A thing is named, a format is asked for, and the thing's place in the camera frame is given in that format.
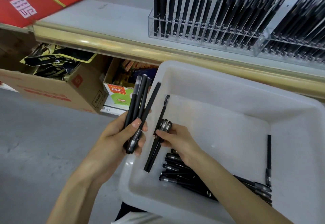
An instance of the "left hand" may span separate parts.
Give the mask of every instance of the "left hand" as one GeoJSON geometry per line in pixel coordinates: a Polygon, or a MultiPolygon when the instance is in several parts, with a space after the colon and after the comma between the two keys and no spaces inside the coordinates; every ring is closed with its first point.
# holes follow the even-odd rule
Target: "left hand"
{"type": "MultiPolygon", "coordinates": [[[[123,129],[126,115],[127,112],[108,124],[94,147],[75,171],[75,175],[90,180],[91,184],[97,187],[109,180],[126,155],[123,144],[135,134],[141,124],[141,120],[137,118],[123,129]]],[[[142,130],[148,131],[147,123],[142,130]]],[[[136,156],[141,154],[145,141],[146,136],[142,133],[138,142],[139,147],[134,151],[136,156]]]]}

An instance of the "hand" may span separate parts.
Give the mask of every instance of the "hand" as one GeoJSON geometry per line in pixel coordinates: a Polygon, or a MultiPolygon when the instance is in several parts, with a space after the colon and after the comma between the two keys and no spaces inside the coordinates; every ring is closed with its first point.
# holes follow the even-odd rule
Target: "hand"
{"type": "MultiPolygon", "coordinates": [[[[90,180],[97,187],[109,180],[126,155],[123,144],[135,134],[141,124],[141,120],[137,118],[123,129],[126,115],[127,112],[108,124],[75,174],[90,180]]],[[[148,130],[147,123],[142,130],[148,130]]],[[[145,141],[146,136],[142,133],[138,142],[139,147],[134,151],[136,156],[141,154],[145,141]]]]}
{"type": "Polygon", "coordinates": [[[165,140],[161,145],[175,149],[187,166],[195,154],[202,152],[185,126],[173,123],[169,133],[156,130],[156,134],[165,140]]]}

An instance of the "gray floor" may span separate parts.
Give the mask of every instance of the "gray floor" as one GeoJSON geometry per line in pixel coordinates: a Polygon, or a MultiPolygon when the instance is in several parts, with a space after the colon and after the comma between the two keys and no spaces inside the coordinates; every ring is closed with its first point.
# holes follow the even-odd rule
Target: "gray floor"
{"type": "MultiPolygon", "coordinates": [[[[0,89],[0,223],[45,223],[67,178],[111,120],[0,89]]],[[[100,189],[89,223],[116,218],[121,169],[100,189]]]]}

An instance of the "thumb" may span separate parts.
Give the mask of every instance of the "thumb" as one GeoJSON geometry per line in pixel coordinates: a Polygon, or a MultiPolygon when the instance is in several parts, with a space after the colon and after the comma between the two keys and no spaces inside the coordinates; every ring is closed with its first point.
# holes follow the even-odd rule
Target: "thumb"
{"type": "Polygon", "coordinates": [[[156,130],[156,134],[161,137],[164,140],[167,140],[168,142],[170,142],[171,144],[173,144],[176,140],[176,135],[174,134],[170,134],[168,132],[164,132],[161,130],[156,130]]]}
{"type": "Polygon", "coordinates": [[[114,135],[118,142],[125,143],[130,137],[132,137],[136,130],[138,130],[141,124],[141,120],[136,118],[130,125],[124,128],[122,131],[114,135]]]}

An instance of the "white plastic bin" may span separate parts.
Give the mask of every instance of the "white plastic bin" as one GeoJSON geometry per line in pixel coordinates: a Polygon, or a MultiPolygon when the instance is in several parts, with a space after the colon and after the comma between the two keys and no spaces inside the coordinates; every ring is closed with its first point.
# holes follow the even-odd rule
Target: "white plastic bin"
{"type": "Polygon", "coordinates": [[[220,203],[158,180],[168,148],[161,148],[150,173],[143,171],[169,94],[164,118],[187,126],[202,149],[238,176],[265,183],[267,134],[271,134],[273,207],[295,224],[325,223],[321,103],[174,61],[160,65],[153,86],[158,81],[162,85],[147,119],[147,142],[139,158],[127,157],[121,175],[124,202],[175,223],[234,223],[220,203]]]}

